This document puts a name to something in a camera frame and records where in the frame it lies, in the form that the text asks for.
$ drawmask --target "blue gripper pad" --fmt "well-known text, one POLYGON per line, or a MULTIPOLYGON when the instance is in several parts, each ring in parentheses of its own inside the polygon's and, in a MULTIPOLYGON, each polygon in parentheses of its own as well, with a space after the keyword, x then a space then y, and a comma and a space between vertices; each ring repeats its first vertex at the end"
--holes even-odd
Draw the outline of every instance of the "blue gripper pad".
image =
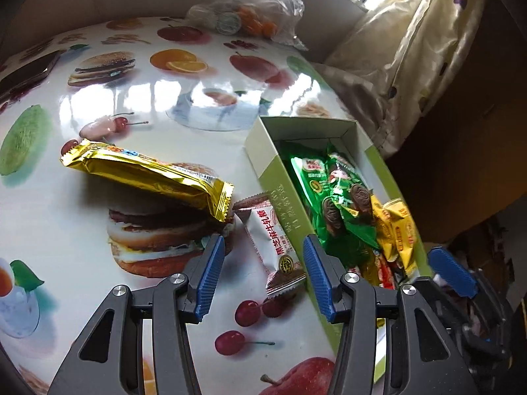
POLYGON ((317 250, 309 237, 304 239, 304 263, 315 290, 318 308, 321 314, 326 316, 328 322, 333 323, 337 313, 333 305, 331 283, 322 266, 317 250))
POLYGON ((205 266, 203 276, 196 289, 196 310, 194 314, 199 322, 203 320, 203 317, 209 313, 210 305, 212 303, 212 297, 214 297, 214 291, 218 285, 218 278, 220 277, 221 267, 223 266, 223 260, 225 259, 225 240, 222 236, 219 236, 215 244, 212 246, 212 253, 210 254, 209 261, 205 266))
POLYGON ((443 247, 434 247, 428 254, 429 265, 461 297, 474 298, 478 286, 470 273, 443 247))

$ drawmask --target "black phone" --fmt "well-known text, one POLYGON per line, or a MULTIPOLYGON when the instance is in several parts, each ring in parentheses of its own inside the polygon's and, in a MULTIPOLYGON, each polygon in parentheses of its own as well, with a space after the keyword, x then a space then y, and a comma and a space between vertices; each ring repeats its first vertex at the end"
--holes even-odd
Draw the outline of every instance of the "black phone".
POLYGON ((0 80, 0 102, 9 95, 44 80, 59 60, 62 50, 41 56, 0 80))

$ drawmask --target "green box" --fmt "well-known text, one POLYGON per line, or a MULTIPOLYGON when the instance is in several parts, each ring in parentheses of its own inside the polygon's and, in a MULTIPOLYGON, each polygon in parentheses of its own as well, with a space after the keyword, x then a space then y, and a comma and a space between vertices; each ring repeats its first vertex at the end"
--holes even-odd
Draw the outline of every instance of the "green box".
MULTIPOLYGON (((308 234, 314 233, 300 197, 278 155, 275 143, 278 141, 296 141, 308 147, 325 150, 328 141, 336 149, 351 158, 357 166, 368 188, 373 189, 382 203, 401 198, 392 174, 381 158, 370 138, 354 120, 327 119, 319 117, 259 117, 253 125, 245 148, 260 185, 269 192, 280 224, 289 237, 300 261, 304 263, 302 244, 308 234)), ((414 248, 418 271, 410 278, 431 276, 426 263, 426 253, 421 239, 414 248)), ((317 300, 308 281, 307 291, 313 305, 318 310, 317 300)), ((341 338, 341 326, 331 325, 319 313, 319 319, 335 353, 341 338)), ((374 380, 384 373, 385 358, 376 359, 374 380)))

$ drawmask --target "curtain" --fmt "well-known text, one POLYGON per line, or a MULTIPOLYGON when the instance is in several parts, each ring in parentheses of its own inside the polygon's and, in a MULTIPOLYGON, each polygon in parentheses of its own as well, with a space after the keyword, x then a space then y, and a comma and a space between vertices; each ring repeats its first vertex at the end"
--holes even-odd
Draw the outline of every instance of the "curtain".
POLYGON ((434 106, 470 49, 485 0, 385 0, 315 64, 384 157, 434 106))

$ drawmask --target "yellow snack wrapper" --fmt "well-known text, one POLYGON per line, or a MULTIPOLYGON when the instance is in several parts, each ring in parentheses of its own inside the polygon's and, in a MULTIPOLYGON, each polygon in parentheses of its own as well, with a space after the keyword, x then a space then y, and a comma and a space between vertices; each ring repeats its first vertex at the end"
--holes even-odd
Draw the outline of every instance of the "yellow snack wrapper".
POLYGON ((384 257, 387 261, 397 260, 397 249, 393 236, 390 213, 383 208, 377 196, 371 195, 372 210, 377 230, 377 242, 383 249, 384 257))
POLYGON ((390 213, 395 246, 406 274, 410 275, 417 269, 413 257, 417 237, 414 220, 412 220, 408 207, 400 198, 385 203, 384 209, 390 213))
POLYGON ((161 193, 225 222, 234 186, 214 175, 160 162, 105 143, 83 140, 61 157, 64 166, 161 193))

